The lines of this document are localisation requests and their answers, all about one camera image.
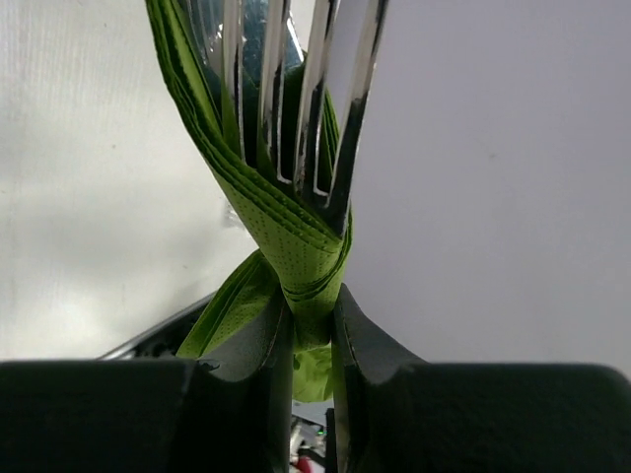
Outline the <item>green paper napkin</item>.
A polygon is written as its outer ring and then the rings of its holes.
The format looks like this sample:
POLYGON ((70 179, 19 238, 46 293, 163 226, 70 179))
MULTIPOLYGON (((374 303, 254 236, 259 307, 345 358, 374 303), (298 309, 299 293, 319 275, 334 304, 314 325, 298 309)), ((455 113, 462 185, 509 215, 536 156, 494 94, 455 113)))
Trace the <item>green paper napkin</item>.
POLYGON ((282 291, 294 315, 295 400, 333 395, 328 318, 340 292, 350 234, 335 235, 305 205, 284 193, 230 150, 183 10, 173 1, 146 4, 164 82, 189 136, 257 249, 223 283, 178 348, 196 359, 228 341, 282 291))

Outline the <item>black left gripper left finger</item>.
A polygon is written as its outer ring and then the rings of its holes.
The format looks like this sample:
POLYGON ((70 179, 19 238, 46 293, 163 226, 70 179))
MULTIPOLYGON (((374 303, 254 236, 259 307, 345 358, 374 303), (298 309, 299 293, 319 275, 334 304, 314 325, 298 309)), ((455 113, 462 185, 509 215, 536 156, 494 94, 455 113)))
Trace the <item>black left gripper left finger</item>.
POLYGON ((5 472, 285 472, 294 328, 281 294, 198 360, 6 362, 5 472))

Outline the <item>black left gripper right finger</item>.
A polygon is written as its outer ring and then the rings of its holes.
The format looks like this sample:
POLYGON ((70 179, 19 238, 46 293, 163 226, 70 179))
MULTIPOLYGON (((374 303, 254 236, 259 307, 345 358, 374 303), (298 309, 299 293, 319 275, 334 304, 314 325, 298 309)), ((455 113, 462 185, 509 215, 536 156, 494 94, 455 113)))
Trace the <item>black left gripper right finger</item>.
POLYGON ((333 316, 342 472, 626 472, 630 383, 594 364, 428 363, 342 288, 333 316))

